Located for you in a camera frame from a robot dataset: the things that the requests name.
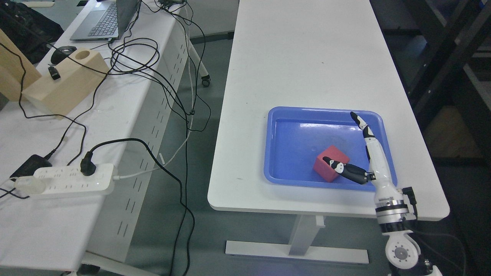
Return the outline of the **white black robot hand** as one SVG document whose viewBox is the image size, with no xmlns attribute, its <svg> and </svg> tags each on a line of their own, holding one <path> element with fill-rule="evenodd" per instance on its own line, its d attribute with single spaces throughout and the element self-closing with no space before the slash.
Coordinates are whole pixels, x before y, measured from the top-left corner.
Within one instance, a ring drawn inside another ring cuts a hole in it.
<svg viewBox="0 0 491 276">
<path fill-rule="evenodd" d="M 351 112 L 350 116 L 362 131 L 369 160 L 369 171 L 328 156 L 324 156 L 322 160 L 334 169 L 336 173 L 348 180 L 361 185 L 371 182 L 376 189 L 374 201 L 377 208 L 404 204 L 403 194 L 398 192 L 393 183 L 386 154 L 381 143 L 376 138 L 371 127 L 357 113 Z"/>
</svg>

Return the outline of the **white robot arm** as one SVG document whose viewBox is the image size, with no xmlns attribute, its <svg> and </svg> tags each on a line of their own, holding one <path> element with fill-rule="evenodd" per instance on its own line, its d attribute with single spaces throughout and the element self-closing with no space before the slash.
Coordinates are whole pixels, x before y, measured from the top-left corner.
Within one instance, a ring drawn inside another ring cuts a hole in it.
<svg viewBox="0 0 491 276">
<path fill-rule="evenodd" d="M 412 187 L 404 187 L 390 191 L 387 198 L 375 199 L 375 212 L 382 235 L 388 237 L 385 247 L 386 258 L 389 262 L 390 276 L 399 276 L 400 270 L 408 270 L 421 276 L 442 276 L 442 272 L 422 254 L 417 241 L 410 233 L 419 235 L 450 237 L 458 242 L 463 254 L 465 274 L 466 255 L 461 241 L 451 234 L 427 233 L 416 230 L 418 213 L 416 197 Z"/>
</svg>

